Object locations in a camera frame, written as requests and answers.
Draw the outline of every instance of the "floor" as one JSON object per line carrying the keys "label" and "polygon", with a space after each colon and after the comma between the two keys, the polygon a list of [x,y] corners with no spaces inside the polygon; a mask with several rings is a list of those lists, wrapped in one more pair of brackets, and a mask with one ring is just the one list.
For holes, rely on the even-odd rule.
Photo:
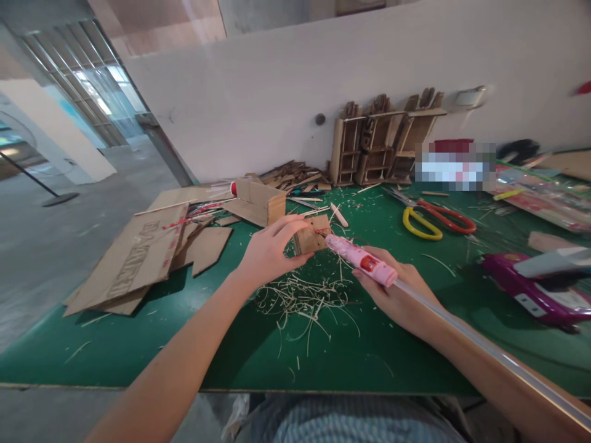
{"label": "floor", "polygon": [[[50,195],[23,174],[0,182],[0,353],[88,275],[132,214],[178,186],[147,137],[105,156],[118,173],[93,185],[73,186],[48,164],[33,167],[56,192],[80,193],[60,206],[42,207]],[[120,394],[0,389],[0,442],[82,441]],[[198,395],[173,441],[220,442],[234,398]],[[512,427],[488,404],[470,412],[468,422],[478,442],[513,441]]]}

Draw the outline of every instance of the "purple plastic object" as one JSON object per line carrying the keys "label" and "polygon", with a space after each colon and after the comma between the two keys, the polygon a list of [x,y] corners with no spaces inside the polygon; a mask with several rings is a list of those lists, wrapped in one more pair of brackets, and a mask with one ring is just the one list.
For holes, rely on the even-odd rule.
{"label": "purple plastic object", "polygon": [[513,266],[530,257],[522,253],[485,254],[482,262],[486,272],[498,285],[523,306],[540,323],[568,328],[591,320],[591,297],[569,288],[565,292],[549,292],[536,279],[519,274]]}

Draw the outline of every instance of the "pink glue gun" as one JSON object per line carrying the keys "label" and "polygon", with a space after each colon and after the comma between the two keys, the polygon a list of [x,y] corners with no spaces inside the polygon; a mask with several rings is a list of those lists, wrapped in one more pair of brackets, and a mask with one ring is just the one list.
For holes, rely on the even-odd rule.
{"label": "pink glue gun", "polygon": [[394,280],[398,278],[398,273],[394,268],[386,265],[382,260],[374,257],[369,252],[355,246],[349,240],[334,234],[328,234],[325,237],[325,241],[331,250],[355,265],[356,268],[362,270],[380,285],[384,287],[391,286]]}

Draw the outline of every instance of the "workbench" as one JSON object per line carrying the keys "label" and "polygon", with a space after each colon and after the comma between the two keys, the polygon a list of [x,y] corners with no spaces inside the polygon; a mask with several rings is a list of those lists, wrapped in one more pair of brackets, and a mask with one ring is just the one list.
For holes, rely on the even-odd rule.
{"label": "workbench", "polygon": [[[589,241],[518,211],[505,217],[489,214],[480,221],[501,233],[496,250],[471,245],[468,251],[465,237],[443,227],[444,238],[438,242],[412,235],[402,223],[404,206],[383,192],[381,186],[355,196],[358,190],[341,188],[324,197],[327,204],[329,201],[341,204],[340,210],[350,224],[348,237],[355,237],[359,244],[386,248],[399,261],[412,263],[450,312],[573,395],[591,397],[591,322],[581,324],[580,335],[568,335],[541,325],[501,292],[476,263],[481,253],[487,252],[535,254],[526,247],[524,234],[531,230],[563,236],[587,247],[591,246]],[[408,194],[419,196],[413,187]],[[484,212],[468,207],[492,202],[491,196],[484,192],[451,194],[448,198],[426,199],[451,205],[475,219]],[[295,203],[288,202],[288,210],[294,207]],[[56,306],[0,356],[0,383],[85,388],[128,386],[238,265],[250,235],[258,230],[246,222],[231,227],[234,233],[218,264],[195,279],[191,278],[189,268],[172,273],[168,281],[151,289],[132,317],[110,315],[82,326],[104,313],[84,312],[62,318],[64,307]],[[523,245],[521,250],[507,244],[508,239]],[[340,271],[330,254],[329,250],[317,252],[299,277],[308,281],[334,277]],[[457,276],[423,254],[441,260]],[[345,277],[351,277],[348,268],[343,272]],[[375,308],[356,279],[351,280],[345,288],[350,302],[347,308],[359,327],[360,337],[343,312],[333,310],[337,325],[328,309],[323,309],[319,322],[331,335],[331,341],[319,327],[314,327],[306,357],[306,337],[297,341],[287,341],[286,337],[300,335],[308,320],[292,316],[297,318],[290,317],[283,330],[278,358],[279,314],[264,315],[256,301],[250,301],[226,334],[201,389],[476,394],[445,358],[394,324]]]}

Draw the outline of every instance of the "right hand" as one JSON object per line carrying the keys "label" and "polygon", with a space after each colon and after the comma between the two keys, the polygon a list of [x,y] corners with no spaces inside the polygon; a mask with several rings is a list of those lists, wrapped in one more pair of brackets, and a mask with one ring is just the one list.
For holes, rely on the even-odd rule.
{"label": "right hand", "polygon": [[[364,246],[363,249],[392,266],[398,273],[400,280],[443,309],[435,294],[420,276],[417,268],[399,263],[385,249],[373,246]],[[408,332],[427,342],[437,334],[438,326],[441,324],[440,318],[406,292],[394,285],[385,288],[359,269],[355,269],[352,273],[370,294],[377,307]]]}

